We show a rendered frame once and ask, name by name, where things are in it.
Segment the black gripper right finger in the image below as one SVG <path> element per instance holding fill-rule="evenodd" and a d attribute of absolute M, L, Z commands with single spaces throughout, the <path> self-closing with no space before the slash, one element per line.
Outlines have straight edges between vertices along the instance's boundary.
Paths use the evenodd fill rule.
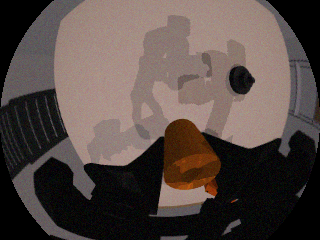
<path fill-rule="evenodd" d="M 257 145 L 251 149 L 241 147 L 241 145 L 228 143 L 216 136 L 209 136 L 208 133 L 201 132 L 208 144 L 216 152 L 220 159 L 220 172 L 216 175 L 215 180 L 217 187 L 223 197 L 223 203 L 227 204 L 229 201 L 237 199 L 236 193 L 244 187 L 252 172 L 255 172 L 259 161 L 264 157 L 273 155 L 279 151 L 281 144 L 281 137 L 276 140 L 269 141 L 263 145 Z"/>

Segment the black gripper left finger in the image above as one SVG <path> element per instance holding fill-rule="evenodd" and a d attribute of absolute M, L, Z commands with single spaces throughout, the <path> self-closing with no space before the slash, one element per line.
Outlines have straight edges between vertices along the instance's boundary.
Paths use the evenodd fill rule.
<path fill-rule="evenodd" d="M 93 183 L 136 192 L 149 211 L 157 215 L 164 173 L 164 136 L 159 137 L 127 165 L 85 164 L 84 171 Z"/>

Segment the orange knob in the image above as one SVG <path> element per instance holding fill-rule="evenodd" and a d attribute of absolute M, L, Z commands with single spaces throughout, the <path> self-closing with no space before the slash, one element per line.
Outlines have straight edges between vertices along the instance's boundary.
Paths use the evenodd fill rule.
<path fill-rule="evenodd" d="M 164 133 L 164 183 L 173 189 L 193 189 L 220 172 L 220 159 L 192 121 L 172 121 Z"/>

